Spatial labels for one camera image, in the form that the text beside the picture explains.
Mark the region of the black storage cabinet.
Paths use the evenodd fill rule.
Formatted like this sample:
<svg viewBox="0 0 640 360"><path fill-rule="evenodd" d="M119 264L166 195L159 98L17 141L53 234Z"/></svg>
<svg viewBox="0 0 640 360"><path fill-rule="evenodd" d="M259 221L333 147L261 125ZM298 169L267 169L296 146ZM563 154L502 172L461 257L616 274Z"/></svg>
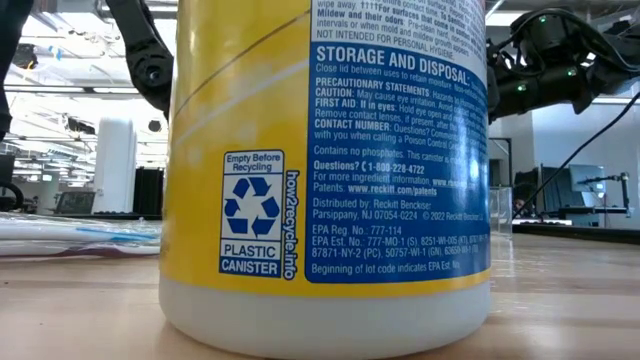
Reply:
<svg viewBox="0 0 640 360"><path fill-rule="evenodd" d="M136 169L133 212L139 215L161 215L164 194L164 170Z"/></svg>

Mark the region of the black computer monitor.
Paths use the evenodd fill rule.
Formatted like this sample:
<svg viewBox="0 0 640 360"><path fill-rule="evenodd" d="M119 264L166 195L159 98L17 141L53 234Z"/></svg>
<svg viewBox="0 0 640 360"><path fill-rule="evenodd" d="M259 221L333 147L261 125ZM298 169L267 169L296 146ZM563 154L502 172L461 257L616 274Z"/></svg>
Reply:
<svg viewBox="0 0 640 360"><path fill-rule="evenodd" d="M555 216L572 204L573 192L568 169L554 176L557 168L536 167L517 172L513 191L514 212L520 218Z"/></svg>

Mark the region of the clear plastic holder cup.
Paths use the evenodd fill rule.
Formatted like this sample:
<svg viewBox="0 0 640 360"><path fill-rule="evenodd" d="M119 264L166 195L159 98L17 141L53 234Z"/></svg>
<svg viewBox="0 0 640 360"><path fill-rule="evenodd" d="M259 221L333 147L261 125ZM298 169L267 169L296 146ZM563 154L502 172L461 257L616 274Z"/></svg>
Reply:
<svg viewBox="0 0 640 360"><path fill-rule="evenodd" d="M491 187L489 195L491 235L512 237L513 195L511 187Z"/></svg>

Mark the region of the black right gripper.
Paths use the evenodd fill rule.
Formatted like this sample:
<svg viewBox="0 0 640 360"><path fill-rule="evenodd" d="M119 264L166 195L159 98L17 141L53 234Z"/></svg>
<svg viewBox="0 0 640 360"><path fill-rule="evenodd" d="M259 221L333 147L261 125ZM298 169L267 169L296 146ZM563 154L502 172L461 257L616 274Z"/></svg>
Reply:
<svg viewBox="0 0 640 360"><path fill-rule="evenodd" d="M488 122L499 117L520 115L542 107L570 103L576 114L584 111L592 102L586 72L576 66L556 66L541 75L507 75L499 80L499 89L493 67L487 68Z"/></svg>

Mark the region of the dark laptop screen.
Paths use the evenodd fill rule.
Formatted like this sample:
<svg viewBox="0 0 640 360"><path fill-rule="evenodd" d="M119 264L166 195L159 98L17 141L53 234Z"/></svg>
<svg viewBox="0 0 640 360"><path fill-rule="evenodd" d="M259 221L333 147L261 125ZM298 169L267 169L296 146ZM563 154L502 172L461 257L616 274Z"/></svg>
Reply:
<svg viewBox="0 0 640 360"><path fill-rule="evenodd" d="M95 199L92 191L62 192L54 209L55 214L91 214Z"/></svg>

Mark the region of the blue toothbrush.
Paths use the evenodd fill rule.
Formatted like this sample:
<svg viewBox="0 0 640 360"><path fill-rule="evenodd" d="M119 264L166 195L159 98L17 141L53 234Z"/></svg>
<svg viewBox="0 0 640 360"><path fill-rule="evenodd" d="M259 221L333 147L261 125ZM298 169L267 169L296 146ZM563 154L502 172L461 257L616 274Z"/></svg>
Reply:
<svg viewBox="0 0 640 360"><path fill-rule="evenodd" d="M157 226L122 227L117 224L0 221L0 240L158 243Z"/></svg>

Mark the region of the white pillar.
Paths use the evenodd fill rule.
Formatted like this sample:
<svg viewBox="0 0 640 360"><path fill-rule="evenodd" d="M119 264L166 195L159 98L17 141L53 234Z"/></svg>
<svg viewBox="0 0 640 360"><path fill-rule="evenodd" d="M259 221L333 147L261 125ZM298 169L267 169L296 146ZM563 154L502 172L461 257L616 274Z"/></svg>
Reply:
<svg viewBox="0 0 640 360"><path fill-rule="evenodd" d="M93 213L133 209L137 133L131 119L103 117L99 122Z"/></svg>

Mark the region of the lit computer monitor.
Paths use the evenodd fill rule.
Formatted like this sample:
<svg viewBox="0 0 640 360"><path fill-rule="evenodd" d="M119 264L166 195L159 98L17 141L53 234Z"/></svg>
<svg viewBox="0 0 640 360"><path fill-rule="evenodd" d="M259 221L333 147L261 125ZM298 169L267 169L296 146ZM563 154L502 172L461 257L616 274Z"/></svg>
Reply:
<svg viewBox="0 0 640 360"><path fill-rule="evenodd" d="M605 193L605 169L599 165L570 165L571 189L574 192Z"/></svg>

